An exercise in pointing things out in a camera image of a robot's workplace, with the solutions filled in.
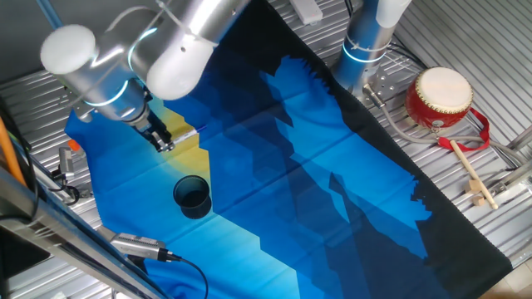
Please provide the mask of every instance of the white cap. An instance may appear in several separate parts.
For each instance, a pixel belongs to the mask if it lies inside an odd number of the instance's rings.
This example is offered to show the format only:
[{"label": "white cap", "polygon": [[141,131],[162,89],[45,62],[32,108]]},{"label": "white cap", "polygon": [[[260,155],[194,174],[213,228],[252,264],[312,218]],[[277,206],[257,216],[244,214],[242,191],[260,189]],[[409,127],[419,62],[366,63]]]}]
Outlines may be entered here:
[{"label": "white cap", "polygon": [[162,100],[186,96],[198,84],[213,51],[208,42],[185,36],[151,66],[146,77],[148,89]]},{"label": "white cap", "polygon": [[473,90],[467,79],[458,71],[446,67],[433,67],[418,79],[419,93],[432,109],[457,112],[467,108]]},{"label": "white cap", "polygon": [[41,47],[41,62],[55,75],[73,72],[94,57],[96,39],[81,25],[68,25],[52,32]]}]

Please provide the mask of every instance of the blue cloth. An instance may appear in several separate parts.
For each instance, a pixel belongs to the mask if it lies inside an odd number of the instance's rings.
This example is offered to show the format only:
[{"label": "blue cloth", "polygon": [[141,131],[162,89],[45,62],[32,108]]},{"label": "blue cloth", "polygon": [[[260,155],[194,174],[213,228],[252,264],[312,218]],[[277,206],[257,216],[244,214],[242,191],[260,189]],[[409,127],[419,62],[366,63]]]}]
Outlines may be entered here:
[{"label": "blue cloth", "polygon": [[[467,297],[504,276],[504,256],[298,42],[268,4],[249,4],[198,86],[150,103],[168,123],[206,125],[176,156],[121,122],[71,115],[103,224],[164,241],[203,269],[211,298]],[[202,219],[172,197],[188,174],[210,185]],[[173,297],[204,294],[189,265],[146,267]]]}]

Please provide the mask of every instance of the black cup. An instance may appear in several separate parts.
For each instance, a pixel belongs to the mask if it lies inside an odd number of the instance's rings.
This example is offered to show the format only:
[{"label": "black cup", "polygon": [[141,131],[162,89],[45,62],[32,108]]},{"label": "black cup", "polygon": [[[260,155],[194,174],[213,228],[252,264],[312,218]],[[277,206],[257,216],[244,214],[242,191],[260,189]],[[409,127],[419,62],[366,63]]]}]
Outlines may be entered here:
[{"label": "black cup", "polygon": [[197,175],[187,175],[175,184],[174,200],[181,207],[181,212],[190,219],[204,217],[213,205],[209,184]]}]

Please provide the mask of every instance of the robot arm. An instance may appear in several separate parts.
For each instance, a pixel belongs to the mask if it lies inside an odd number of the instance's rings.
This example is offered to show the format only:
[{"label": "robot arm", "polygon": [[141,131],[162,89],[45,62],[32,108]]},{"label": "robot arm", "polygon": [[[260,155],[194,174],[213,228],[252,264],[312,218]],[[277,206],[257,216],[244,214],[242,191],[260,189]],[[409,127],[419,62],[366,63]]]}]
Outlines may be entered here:
[{"label": "robot arm", "polygon": [[150,27],[156,12],[132,7],[100,36],[80,25],[61,27],[44,41],[41,61],[105,117],[131,125],[158,151],[171,150],[170,133],[146,104],[150,92],[162,100],[191,92],[248,1],[180,0],[168,7],[158,2],[165,13]]}]

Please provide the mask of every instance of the yellow patch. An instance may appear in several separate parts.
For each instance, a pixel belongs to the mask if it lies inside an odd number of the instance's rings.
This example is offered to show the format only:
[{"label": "yellow patch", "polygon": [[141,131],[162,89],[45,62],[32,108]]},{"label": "yellow patch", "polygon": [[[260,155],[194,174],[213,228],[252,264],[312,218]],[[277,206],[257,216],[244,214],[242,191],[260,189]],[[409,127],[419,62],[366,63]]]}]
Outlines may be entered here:
[{"label": "yellow patch", "polygon": [[[185,122],[183,116],[166,108],[162,100],[152,100],[150,108],[165,123],[166,128],[172,134],[172,139],[176,139],[194,129],[192,125]],[[199,175],[210,185],[209,152],[200,148],[199,134],[182,141],[170,152],[161,154],[166,163],[177,171],[186,175]]]}]

